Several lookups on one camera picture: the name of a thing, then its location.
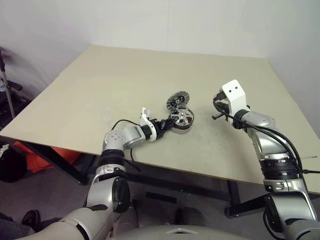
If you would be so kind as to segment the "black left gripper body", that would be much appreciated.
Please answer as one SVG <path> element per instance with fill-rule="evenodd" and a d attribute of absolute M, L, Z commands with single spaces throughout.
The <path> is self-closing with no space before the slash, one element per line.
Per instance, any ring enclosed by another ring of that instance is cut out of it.
<path fill-rule="evenodd" d="M 167 123 L 166 119 L 162 119 L 162 120 L 155 119 L 153 121 L 153 125 L 156 131 L 156 138 L 162 138 L 164 136 L 166 132 L 166 123 Z"/>

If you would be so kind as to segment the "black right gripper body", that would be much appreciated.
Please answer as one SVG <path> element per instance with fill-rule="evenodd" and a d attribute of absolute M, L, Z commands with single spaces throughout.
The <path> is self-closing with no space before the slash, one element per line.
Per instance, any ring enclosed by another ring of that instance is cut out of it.
<path fill-rule="evenodd" d="M 219 113 L 226 113 L 227 115 L 230 114 L 229 105 L 223 102 L 223 100 L 217 100 L 217 106 L 218 106 L 217 110 Z"/>

